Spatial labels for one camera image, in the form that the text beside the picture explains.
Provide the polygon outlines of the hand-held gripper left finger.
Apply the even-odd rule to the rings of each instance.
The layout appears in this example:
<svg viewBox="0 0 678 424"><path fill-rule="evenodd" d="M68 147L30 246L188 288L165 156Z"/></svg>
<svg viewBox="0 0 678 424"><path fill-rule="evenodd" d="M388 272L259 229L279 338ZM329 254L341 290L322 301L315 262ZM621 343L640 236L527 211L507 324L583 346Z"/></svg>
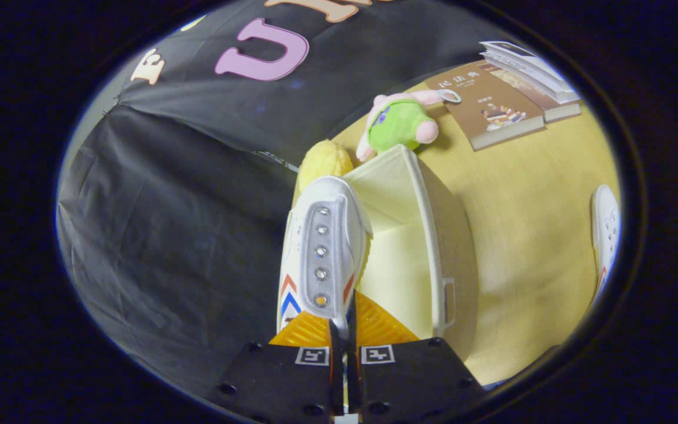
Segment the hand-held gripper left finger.
<svg viewBox="0 0 678 424"><path fill-rule="evenodd" d="M330 319L301 313L276 341L245 344L207 402L241 422L334 423L344 416L343 354Z"/></svg>

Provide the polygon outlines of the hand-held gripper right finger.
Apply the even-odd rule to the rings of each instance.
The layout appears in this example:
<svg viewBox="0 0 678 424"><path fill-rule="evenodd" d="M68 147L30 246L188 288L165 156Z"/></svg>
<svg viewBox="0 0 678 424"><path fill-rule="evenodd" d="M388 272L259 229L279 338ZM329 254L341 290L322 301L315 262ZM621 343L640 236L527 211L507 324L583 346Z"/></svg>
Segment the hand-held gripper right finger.
<svg viewBox="0 0 678 424"><path fill-rule="evenodd" d="M440 336L419 337L363 293L354 296L348 410L361 423L433 423L486 389Z"/></svg>

